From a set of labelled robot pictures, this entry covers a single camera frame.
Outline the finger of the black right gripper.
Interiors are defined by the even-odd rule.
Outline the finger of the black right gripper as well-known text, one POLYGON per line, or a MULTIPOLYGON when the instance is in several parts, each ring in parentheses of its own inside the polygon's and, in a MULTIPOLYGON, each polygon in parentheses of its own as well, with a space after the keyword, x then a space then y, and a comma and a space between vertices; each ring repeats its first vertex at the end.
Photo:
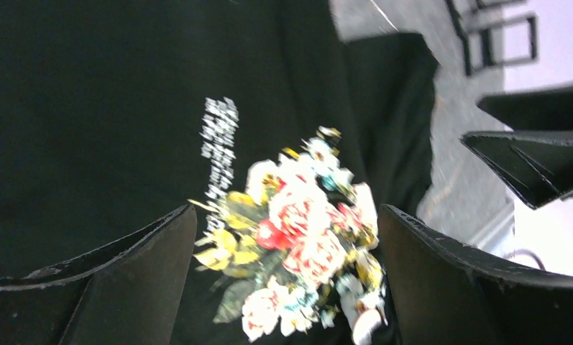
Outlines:
POLYGON ((573 84, 483 96, 477 107, 514 130, 573 130, 573 84))
POLYGON ((469 132, 461 143, 529 208, 573 198, 573 131, 469 132))

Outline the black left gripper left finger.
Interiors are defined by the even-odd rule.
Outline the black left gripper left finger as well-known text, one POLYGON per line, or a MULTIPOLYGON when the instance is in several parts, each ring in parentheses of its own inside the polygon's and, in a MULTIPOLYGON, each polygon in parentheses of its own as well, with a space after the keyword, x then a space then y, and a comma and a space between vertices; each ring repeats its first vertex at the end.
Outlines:
POLYGON ((168 344, 196 212, 154 223, 25 277, 0 279, 0 344, 168 344))

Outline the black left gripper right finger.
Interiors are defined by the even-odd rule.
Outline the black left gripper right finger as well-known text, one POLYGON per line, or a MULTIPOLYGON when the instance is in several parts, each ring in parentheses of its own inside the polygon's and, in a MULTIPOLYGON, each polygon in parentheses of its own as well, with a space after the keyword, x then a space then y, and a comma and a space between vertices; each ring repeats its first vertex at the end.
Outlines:
POLYGON ((496 257, 394 206, 378 214, 405 344, 573 345, 573 277, 496 257))

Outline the black floral t-shirt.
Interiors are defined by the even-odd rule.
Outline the black floral t-shirt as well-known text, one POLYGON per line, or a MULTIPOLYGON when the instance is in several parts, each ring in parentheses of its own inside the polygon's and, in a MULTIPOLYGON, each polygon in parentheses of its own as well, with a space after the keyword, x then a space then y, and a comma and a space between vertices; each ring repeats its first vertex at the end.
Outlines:
POLYGON ((0 279, 189 205, 168 344, 401 344, 377 212, 431 186, 438 66, 328 1, 0 1, 0 279))

